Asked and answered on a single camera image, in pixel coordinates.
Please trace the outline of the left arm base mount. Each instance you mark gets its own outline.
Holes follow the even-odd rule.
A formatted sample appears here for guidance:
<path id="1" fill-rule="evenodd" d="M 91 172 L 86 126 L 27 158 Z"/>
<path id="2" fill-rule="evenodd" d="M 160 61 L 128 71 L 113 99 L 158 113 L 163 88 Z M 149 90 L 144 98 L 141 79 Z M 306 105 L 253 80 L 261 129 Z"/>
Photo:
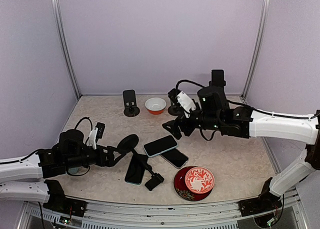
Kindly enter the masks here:
<path id="1" fill-rule="evenodd" d="M 57 180 L 47 179 L 44 181 L 48 190 L 49 199 L 43 203 L 43 207 L 54 212 L 69 216 L 84 217 L 87 202 L 84 200 L 66 197 L 65 192 Z"/>

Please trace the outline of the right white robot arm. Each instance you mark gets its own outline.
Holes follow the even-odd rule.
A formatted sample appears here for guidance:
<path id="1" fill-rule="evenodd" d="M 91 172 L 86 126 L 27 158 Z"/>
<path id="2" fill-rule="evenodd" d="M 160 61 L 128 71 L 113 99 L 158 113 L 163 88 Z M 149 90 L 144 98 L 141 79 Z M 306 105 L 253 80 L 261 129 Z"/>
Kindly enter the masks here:
<path id="1" fill-rule="evenodd" d="M 183 91 L 174 88 L 169 94 L 180 105 L 182 114 L 163 123 L 163 128 L 176 139 L 190 136 L 194 130 L 212 130 L 223 136 L 237 138 L 279 138 L 303 142 L 305 150 L 280 174 L 268 179 L 256 199 L 256 207 L 266 211 L 276 198 L 289 188 L 320 169 L 320 114 L 276 114 L 241 103 L 230 108 L 224 89 L 206 86 L 197 92 L 195 102 Z"/>

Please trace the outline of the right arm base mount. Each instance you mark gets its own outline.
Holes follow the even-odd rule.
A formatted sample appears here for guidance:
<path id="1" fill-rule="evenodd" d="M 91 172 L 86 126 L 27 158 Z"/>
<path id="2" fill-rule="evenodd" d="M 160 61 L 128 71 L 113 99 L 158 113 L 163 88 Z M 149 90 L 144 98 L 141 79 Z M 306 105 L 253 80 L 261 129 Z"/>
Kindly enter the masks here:
<path id="1" fill-rule="evenodd" d="M 282 207 L 281 197 L 273 195 L 270 192 L 271 180 L 272 177 L 264 182 L 262 191 L 257 197 L 240 200 L 238 202 L 242 217 L 260 214 Z"/>

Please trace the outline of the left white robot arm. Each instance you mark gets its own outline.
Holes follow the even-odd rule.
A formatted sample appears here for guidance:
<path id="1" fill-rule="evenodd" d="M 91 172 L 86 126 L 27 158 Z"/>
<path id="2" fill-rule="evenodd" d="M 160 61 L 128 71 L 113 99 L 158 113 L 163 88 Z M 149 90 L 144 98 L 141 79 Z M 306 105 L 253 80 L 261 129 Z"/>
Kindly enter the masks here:
<path id="1" fill-rule="evenodd" d="M 77 129 L 62 132 L 51 149 L 37 149 L 23 158 L 0 161 L 0 197 L 3 200 L 51 203 L 63 212 L 70 207 L 60 183 L 53 178 L 73 168 L 115 166 L 128 149 L 84 143 Z"/>

